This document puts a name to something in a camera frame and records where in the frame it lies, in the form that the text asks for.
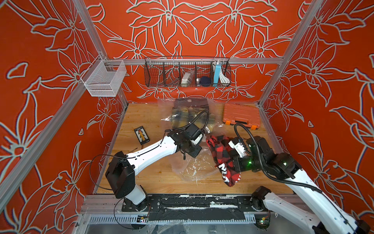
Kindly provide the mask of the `clear plastic vacuum bag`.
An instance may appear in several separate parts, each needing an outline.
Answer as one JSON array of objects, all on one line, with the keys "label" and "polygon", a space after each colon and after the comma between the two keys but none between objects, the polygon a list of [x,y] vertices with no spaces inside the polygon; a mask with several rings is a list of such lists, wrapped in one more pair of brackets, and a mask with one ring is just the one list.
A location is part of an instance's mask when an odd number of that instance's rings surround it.
[{"label": "clear plastic vacuum bag", "polygon": [[224,135],[223,104],[203,97],[160,100],[161,125],[176,141],[168,158],[172,171],[184,181],[199,181],[218,173],[207,138]]}]

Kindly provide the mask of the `yellow green plaid shirt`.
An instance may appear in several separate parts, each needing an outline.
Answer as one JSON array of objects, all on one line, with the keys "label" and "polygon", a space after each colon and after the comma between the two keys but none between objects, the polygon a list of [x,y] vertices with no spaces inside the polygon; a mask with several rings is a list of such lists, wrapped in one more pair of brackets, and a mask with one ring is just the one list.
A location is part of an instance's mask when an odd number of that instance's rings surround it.
[{"label": "yellow green plaid shirt", "polygon": [[[180,128],[188,125],[192,122],[199,113],[201,113],[205,108],[194,108],[194,107],[178,107],[172,110],[171,113],[171,122],[172,129]],[[203,113],[194,124],[202,128],[206,122],[206,113]],[[216,116],[213,113],[209,113],[209,120],[206,125],[206,130],[212,132],[214,126],[217,124]]]}]

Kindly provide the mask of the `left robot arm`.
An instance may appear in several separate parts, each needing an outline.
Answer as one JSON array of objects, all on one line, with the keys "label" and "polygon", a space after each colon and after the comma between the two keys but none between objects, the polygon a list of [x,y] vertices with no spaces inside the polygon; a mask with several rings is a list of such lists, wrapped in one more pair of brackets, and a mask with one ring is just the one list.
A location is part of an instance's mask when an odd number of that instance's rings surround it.
[{"label": "left robot arm", "polygon": [[123,199],[133,205],[136,211],[149,206],[149,197],[145,190],[137,185],[135,177],[148,166],[160,159],[181,152],[184,156],[196,158],[202,147],[200,143],[206,133],[209,111],[204,109],[187,125],[166,129],[158,142],[136,152],[124,154],[122,151],[112,157],[105,177],[117,199]]}]

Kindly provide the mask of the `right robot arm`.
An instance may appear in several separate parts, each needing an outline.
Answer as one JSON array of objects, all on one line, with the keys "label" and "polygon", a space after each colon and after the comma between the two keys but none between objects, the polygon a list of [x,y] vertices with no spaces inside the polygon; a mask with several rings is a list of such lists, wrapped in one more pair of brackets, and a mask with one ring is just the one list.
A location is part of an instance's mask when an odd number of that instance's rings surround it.
[{"label": "right robot arm", "polygon": [[281,199],[261,186],[251,195],[254,210],[273,211],[310,234],[368,234],[370,226],[338,207],[287,153],[274,153],[263,137],[253,136],[241,123],[234,126],[236,138],[231,148],[239,154],[233,159],[236,172],[261,171],[272,181],[287,185],[311,210]]}]

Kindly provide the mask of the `red black plaid shirt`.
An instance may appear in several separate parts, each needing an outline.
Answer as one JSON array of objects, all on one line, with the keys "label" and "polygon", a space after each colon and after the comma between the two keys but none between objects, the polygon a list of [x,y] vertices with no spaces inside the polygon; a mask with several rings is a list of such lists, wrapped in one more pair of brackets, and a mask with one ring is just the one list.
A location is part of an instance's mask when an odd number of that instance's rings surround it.
[{"label": "red black plaid shirt", "polygon": [[235,171],[233,162],[234,158],[239,154],[229,145],[231,140],[232,138],[225,135],[211,135],[206,139],[215,167],[220,171],[223,182],[229,187],[234,186],[241,179],[241,174]]}]

